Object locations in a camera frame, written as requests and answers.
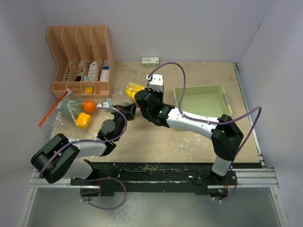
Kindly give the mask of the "yellow banana bunch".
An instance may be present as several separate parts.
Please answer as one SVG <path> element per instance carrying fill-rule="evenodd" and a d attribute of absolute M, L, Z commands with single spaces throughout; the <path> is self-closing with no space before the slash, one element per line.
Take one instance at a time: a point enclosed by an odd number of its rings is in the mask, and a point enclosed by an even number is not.
<path fill-rule="evenodd" d="M 141 90 L 145 90 L 145 87 L 133 82 L 128 83 L 126 86 L 126 94 L 131 98 L 132 102 L 135 103 L 135 94 Z"/>

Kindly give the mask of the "clear zip bag orange zipper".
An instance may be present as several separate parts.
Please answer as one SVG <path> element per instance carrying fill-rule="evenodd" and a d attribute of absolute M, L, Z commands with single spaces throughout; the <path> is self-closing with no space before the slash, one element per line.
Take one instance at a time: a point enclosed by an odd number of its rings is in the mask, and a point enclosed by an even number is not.
<path fill-rule="evenodd" d="M 78 136 L 89 128 L 96 111 L 97 102 L 85 100 L 67 89 L 39 123 L 39 127 L 47 138 L 57 133 Z"/>

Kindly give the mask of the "green netted melon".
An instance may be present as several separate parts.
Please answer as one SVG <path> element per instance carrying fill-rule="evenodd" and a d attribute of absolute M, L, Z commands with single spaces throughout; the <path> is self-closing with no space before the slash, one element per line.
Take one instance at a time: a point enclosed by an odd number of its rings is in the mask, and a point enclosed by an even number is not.
<path fill-rule="evenodd" d="M 60 107 L 61 116 L 68 120 L 76 120 L 81 111 L 81 103 L 74 99 L 63 100 Z"/>

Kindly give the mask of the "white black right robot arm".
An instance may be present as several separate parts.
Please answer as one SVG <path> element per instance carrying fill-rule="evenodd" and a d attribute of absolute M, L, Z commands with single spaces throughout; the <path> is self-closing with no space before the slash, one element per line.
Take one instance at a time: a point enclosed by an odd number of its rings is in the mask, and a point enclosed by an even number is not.
<path fill-rule="evenodd" d="M 239 127 L 234 122 L 226 124 L 232 118 L 225 114 L 220 118 L 208 118 L 189 113 L 188 117 L 185 117 L 186 112 L 180 112 L 177 107 L 164 104 L 161 95 L 149 88 L 134 95 L 142 116 L 157 126 L 182 129 L 210 139 L 216 154 L 210 178 L 216 185 L 223 184 L 243 140 L 243 133 Z"/>

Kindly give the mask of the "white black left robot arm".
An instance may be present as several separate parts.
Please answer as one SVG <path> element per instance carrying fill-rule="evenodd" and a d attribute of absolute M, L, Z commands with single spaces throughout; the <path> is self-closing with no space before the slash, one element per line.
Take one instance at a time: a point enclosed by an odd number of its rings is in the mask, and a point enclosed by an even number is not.
<path fill-rule="evenodd" d="M 39 172 L 39 177 L 48 183 L 55 183 L 62 178 L 80 178 L 86 185 L 97 181 L 97 173 L 88 161 L 78 161 L 86 156 L 103 157 L 109 155 L 116 142 L 125 133 L 128 122 L 135 119 L 136 104 L 115 105 L 113 107 L 97 106 L 113 114 L 113 119 L 105 120 L 98 134 L 93 139 L 72 140 L 64 134 L 56 134 L 31 158 L 32 166 Z"/>

